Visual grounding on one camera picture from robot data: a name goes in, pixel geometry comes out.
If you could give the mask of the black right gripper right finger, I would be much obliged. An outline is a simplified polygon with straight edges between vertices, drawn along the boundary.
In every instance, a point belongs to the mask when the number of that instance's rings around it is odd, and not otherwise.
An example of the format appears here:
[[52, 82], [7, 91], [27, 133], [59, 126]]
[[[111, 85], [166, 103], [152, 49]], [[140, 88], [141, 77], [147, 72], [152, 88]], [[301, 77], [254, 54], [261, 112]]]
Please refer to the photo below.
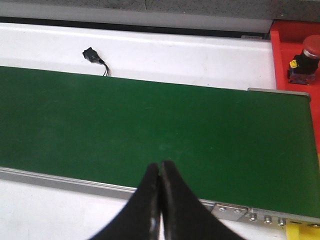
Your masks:
[[242, 240], [198, 200], [175, 163], [161, 163], [161, 196], [166, 240]]

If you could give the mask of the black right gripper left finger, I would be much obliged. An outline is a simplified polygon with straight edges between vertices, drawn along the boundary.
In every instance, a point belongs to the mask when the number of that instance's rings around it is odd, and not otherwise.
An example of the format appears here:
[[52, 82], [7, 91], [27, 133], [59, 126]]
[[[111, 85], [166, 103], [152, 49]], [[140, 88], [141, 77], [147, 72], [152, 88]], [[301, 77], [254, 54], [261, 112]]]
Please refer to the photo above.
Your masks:
[[160, 232], [159, 166], [151, 163], [123, 209], [92, 240], [157, 240]]

